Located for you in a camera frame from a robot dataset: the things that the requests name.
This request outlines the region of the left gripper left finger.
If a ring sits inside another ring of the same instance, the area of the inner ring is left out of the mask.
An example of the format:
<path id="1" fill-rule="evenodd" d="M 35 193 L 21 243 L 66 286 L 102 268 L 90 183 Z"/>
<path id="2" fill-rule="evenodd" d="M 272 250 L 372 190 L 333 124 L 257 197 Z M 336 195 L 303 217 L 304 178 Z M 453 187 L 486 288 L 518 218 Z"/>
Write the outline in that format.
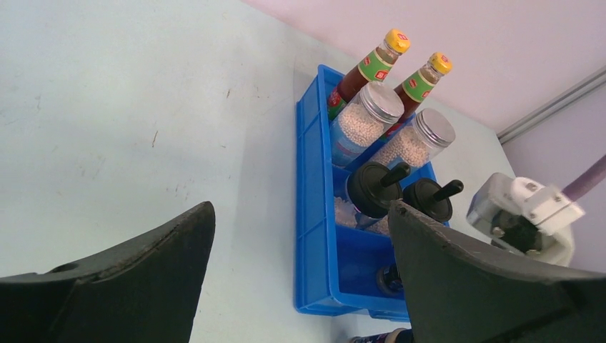
<path id="1" fill-rule="evenodd" d="M 44 274 L 1 279 L 3 342 L 188 342 L 215 233 L 202 202 Z"/>

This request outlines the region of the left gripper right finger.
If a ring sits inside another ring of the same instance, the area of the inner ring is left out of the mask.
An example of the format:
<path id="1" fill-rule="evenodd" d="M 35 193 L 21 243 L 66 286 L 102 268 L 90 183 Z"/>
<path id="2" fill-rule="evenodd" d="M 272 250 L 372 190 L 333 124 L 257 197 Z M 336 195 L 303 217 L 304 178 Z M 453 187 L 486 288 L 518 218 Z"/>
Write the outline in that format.
<path id="1" fill-rule="evenodd" d="M 535 261 L 436 222 L 388 214 L 416 342 L 603 342 L 605 275 Z"/>

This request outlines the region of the white spice jar black lid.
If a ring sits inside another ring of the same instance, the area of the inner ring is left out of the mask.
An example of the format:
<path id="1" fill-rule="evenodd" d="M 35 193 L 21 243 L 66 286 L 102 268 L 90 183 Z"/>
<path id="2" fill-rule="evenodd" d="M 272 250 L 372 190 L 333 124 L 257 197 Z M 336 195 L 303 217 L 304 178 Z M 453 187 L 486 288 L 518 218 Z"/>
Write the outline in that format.
<path id="1" fill-rule="evenodd" d="M 366 230 L 385 218 L 391 202 L 403 196 L 400 182 L 411 167 L 399 162 L 389 168 L 369 161 L 349 173 L 338 170 L 333 177 L 336 224 Z"/>
<path id="2" fill-rule="evenodd" d="M 441 186 L 431 179 L 421 178 L 405 188 L 382 179 L 371 182 L 362 187 L 361 202 L 357 206 L 360 212 L 357 227 L 388 235 L 388 211 L 397 199 L 439 223 L 447 222 L 453 213 L 450 198 L 463 189 L 464 184 L 458 179 Z"/>

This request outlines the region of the clear jar silver lid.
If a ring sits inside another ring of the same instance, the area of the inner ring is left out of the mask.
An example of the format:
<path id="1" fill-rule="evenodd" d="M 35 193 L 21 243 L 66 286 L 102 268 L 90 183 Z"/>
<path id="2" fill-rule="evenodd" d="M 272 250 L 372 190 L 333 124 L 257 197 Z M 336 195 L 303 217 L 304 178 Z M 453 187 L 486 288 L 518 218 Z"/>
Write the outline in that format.
<path id="1" fill-rule="evenodd" d="M 355 95 L 329 125 L 332 164 L 349 166 L 403 115 L 396 92 L 371 81 Z"/>
<path id="2" fill-rule="evenodd" d="M 421 110 L 369 160 L 388 168 L 404 162 L 412 172 L 422 168 L 456 139 L 454 127 L 439 111 Z"/>

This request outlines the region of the red sauce bottle yellow cap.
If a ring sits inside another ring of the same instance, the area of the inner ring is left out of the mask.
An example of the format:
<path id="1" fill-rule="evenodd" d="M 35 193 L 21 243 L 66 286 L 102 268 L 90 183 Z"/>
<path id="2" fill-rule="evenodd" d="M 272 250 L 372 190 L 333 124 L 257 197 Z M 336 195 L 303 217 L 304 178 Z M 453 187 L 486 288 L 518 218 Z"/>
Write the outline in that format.
<path id="1" fill-rule="evenodd" d="M 398 121 L 379 138 L 387 142 L 413 115 L 420 104 L 429 96 L 440 79 L 452 70 L 449 57 L 441 52 L 435 52 L 428 58 L 425 65 L 409 75 L 400 85 L 394 88 L 396 95 L 404 105 L 404 111 Z"/>

